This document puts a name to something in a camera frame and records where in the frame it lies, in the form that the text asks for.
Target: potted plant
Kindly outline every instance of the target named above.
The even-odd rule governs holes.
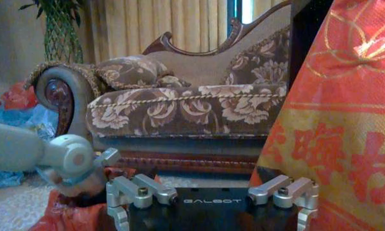
[[[82,48],[73,28],[73,21],[80,26],[78,8],[82,0],[33,0],[32,4],[22,5],[20,10],[37,6],[38,18],[45,14],[44,48],[46,61],[65,61],[82,63]]]

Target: cushion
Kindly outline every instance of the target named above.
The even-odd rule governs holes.
[[[288,82],[289,27],[240,52],[228,67],[224,84],[281,84]]]
[[[165,65],[145,55],[110,59],[96,66],[96,75],[114,90],[156,87],[166,74]]]
[[[285,94],[276,85],[114,91],[88,105],[86,125],[98,137],[266,136]]]
[[[178,87],[189,87],[192,84],[176,76],[164,76],[157,80],[158,88],[178,88]]]

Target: wooden sofa base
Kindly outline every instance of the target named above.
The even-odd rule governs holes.
[[[120,151],[118,167],[166,171],[250,174],[258,157]]]

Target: window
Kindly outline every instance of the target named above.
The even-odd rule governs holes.
[[[232,18],[238,18],[240,22],[244,24],[249,24],[252,22],[253,1],[254,0],[228,0],[228,34],[230,34],[232,30],[232,27],[229,25],[229,21]]]

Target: green leaves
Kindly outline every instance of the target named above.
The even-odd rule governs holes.
[[[33,4],[26,4],[26,5],[22,5],[18,10],[24,10],[25,8],[30,7],[30,6],[34,6],[34,3]]]
[[[45,12],[45,14],[52,14],[52,9],[62,9],[68,12],[68,15],[72,20],[76,21],[77,25],[81,25],[81,17],[78,13],[78,8],[82,8],[85,2],[84,0],[33,0],[32,4],[22,5],[18,10],[24,10],[25,8],[36,5],[38,8],[37,16],[38,18]]]
[[[36,19],[40,17],[41,13],[42,13],[42,7],[40,7],[40,9],[38,9],[38,13],[37,13]]]

